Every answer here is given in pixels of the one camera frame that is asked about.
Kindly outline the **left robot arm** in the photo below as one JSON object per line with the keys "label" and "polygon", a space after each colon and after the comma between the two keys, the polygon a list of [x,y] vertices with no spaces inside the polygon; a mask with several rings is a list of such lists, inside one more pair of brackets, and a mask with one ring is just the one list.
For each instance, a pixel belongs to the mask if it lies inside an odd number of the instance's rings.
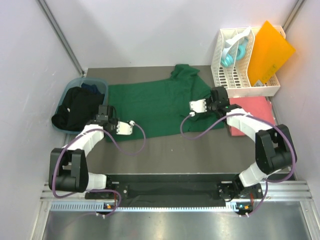
{"label": "left robot arm", "polygon": [[118,119],[114,106],[100,105],[98,114],[90,120],[70,143],[54,148],[50,153],[49,188],[53,191],[83,193],[96,190],[102,198],[109,198],[114,191],[108,177],[88,171],[86,157],[94,146],[105,137],[105,132],[117,129]]}

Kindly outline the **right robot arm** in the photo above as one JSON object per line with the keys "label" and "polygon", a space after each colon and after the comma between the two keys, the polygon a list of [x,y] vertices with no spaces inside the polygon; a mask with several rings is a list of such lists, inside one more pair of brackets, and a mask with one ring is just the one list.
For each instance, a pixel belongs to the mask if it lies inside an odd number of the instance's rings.
{"label": "right robot arm", "polygon": [[222,86],[210,90],[205,104],[206,110],[219,117],[220,122],[240,130],[255,143],[255,162],[232,180],[237,197],[245,198],[251,193],[252,186],[282,169],[291,167],[290,175],[293,174],[297,154],[286,125],[274,125],[237,104],[230,104],[227,90]]}

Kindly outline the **green t shirt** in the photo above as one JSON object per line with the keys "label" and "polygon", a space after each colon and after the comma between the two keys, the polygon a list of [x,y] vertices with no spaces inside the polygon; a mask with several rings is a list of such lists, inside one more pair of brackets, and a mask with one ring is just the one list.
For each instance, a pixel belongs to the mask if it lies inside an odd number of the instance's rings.
{"label": "green t shirt", "polygon": [[210,96],[210,86],[199,76],[199,70],[177,64],[170,77],[140,83],[112,83],[108,86],[108,104],[114,106],[122,122],[134,121],[131,135],[114,135],[117,142],[177,135],[181,132],[203,132],[217,117],[201,113],[185,119],[189,103]]}

